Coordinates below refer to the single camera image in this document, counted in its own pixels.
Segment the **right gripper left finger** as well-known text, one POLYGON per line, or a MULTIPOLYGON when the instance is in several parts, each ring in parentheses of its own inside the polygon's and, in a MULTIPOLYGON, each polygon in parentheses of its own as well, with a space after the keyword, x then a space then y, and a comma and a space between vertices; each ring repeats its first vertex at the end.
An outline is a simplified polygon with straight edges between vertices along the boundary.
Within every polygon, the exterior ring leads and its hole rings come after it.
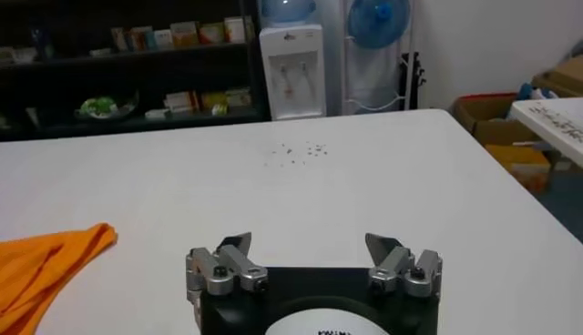
POLYGON ((227 296, 236 288, 262 293, 269 287, 268 270, 248 258, 251 233, 226 237, 214 251, 194 248, 186 255, 187 300, 195 303, 202 292, 227 296))

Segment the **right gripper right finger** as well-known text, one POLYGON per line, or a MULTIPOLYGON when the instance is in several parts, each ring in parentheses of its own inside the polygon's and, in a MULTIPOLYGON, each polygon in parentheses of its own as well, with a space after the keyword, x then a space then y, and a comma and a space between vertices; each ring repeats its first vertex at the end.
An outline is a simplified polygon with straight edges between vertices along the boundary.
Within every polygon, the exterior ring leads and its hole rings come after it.
POLYGON ((365 243, 374 266, 368 271, 369 287, 376 294, 397 290, 417 299, 441 297, 443 259, 425 249, 417 257, 394 238, 365 234, 365 243))

